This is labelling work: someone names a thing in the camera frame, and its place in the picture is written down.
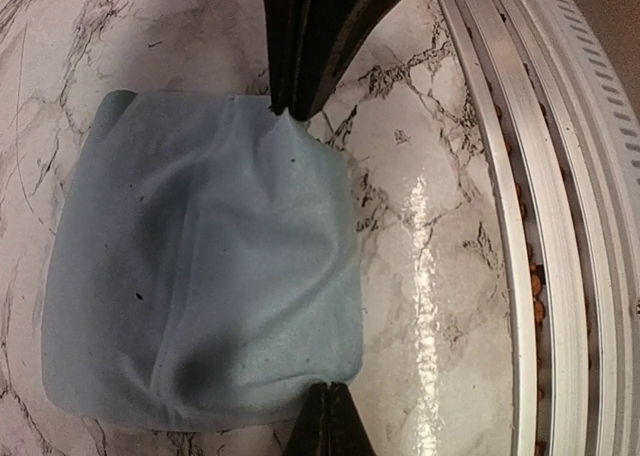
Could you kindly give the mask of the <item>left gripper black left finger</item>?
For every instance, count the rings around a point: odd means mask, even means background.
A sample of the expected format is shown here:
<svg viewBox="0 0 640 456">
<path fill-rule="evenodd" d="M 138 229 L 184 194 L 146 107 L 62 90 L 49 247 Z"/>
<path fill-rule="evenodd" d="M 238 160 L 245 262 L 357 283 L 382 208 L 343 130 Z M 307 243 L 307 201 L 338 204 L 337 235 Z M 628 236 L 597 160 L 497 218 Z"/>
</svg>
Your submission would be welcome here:
<svg viewBox="0 0 640 456">
<path fill-rule="evenodd" d="M 288 441 L 293 456 L 328 456 L 330 454 L 330 395 L 326 383 L 313 384 Z"/>
</svg>

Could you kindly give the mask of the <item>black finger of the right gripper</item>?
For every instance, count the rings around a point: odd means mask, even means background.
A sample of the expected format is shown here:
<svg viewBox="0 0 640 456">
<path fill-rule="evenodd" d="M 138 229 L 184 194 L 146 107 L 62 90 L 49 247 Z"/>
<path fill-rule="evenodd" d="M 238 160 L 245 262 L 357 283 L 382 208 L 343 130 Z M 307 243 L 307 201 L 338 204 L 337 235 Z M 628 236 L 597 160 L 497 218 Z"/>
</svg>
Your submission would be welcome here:
<svg viewBox="0 0 640 456">
<path fill-rule="evenodd" d="M 294 102 L 310 0 L 263 0 L 271 109 L 281 115 Z"/>
<path fill-rule="evenodd" d="M 303 0 L 289 112 L 305 121 L 323 109 L 367 36 L 401 0 Z"/>
</svg>

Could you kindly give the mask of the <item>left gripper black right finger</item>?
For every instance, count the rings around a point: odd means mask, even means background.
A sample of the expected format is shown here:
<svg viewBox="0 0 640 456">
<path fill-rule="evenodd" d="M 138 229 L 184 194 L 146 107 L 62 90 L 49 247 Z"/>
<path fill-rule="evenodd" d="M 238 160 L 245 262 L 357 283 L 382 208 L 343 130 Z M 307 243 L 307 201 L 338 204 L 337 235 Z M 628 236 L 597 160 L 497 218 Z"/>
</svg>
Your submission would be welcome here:
<svg viewBox="0 0 640 456">
<path fill-rule="evenodd" d="M 329 387 L 329 454 L 331 456 L 374 456 L 375 451 L 357 411 L 349 387 Z"/>
</svg>

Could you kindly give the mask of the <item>light blue cleaning cloth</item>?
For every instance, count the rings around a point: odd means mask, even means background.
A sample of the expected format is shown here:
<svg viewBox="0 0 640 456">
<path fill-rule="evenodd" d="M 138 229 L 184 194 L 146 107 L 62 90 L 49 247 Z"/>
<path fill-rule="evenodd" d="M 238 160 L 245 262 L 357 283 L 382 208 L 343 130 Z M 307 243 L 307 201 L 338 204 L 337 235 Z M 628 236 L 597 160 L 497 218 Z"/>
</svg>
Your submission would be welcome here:
<svg viewBox="0 0 640 456">
<path fill-rule="evenodd" d="M 55 406 L 170 431 L 292 418 L 359 372 L 362 312 L 337 151 L 264 96 L 105 96 L 46 282 Z"/>
</svg>

